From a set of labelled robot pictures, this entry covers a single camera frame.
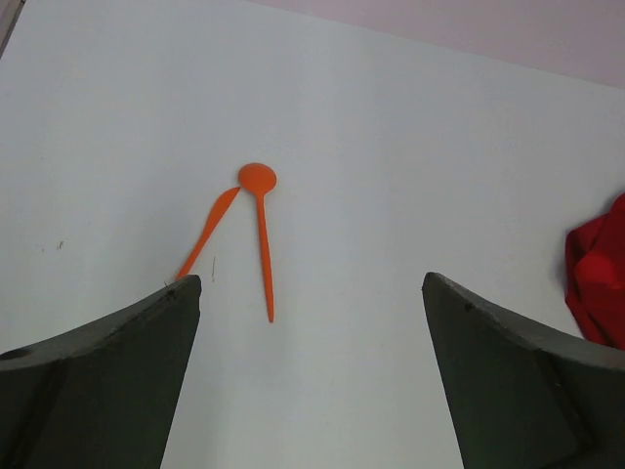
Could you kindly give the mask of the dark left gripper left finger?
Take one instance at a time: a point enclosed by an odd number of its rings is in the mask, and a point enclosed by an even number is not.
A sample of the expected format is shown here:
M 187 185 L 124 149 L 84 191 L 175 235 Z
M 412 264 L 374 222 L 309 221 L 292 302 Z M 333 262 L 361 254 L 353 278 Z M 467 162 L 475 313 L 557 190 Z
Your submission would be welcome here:
M 200 319 L 184 277 L 1 356 L 4 468 L 158 468 Z

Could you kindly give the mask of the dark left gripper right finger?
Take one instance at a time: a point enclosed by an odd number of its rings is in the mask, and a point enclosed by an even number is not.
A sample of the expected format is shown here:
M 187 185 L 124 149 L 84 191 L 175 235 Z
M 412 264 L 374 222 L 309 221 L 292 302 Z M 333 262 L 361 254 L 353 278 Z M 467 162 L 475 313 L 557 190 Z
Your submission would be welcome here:
M 424 308 L 466 468 L 621 468 L 624 354 L 426 274 Z

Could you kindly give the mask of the red cloth napkin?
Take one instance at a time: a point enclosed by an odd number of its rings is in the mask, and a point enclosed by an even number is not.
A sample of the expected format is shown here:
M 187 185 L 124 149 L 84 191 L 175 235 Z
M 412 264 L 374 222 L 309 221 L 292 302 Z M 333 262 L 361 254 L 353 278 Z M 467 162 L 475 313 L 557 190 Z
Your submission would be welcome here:
M 624 348 L 624 196 L 568 233 L 565 303 L 583 336 Z

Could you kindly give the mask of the orange plastic knife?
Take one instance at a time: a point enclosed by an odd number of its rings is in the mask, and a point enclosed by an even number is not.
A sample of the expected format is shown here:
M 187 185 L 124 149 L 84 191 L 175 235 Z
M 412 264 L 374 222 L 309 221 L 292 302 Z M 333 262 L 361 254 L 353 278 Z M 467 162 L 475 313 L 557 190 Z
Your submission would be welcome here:
M 189 274 L 194 263 L 198 259 L 199 255 L 205 244 L 208 242 L 211 234 L 217 228 L 236 196 L 240 192 L 240 187 L 231 188 L 225 192 L 223 192 L 215 201 L 213 206 L 211 207 L 209 214 L 206 219 L 206 223 L 204 228 L 199 236 L 194 247 L 191 249 L 190 253 L 187 256 L 187 259 L 183 263 L 179 272 L 176 275 L 176 280 L 179 280 Z

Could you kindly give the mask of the orange plastic spoon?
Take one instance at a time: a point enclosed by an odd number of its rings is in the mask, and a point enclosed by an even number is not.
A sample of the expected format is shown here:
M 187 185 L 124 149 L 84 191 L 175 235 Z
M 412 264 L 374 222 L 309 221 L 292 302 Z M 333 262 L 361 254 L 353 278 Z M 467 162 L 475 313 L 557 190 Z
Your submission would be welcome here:
M 238 172 L 239 184 L 250 192 L 256 202 L 258 219 L 258 238 L 264 290 L 267 303 L 268 320 L 274 322 L 274 293 L 271 267 L 271 249 L 266 216 L 266 196 L 276 187 L 275 172 L 263 163 L 248 163 Z

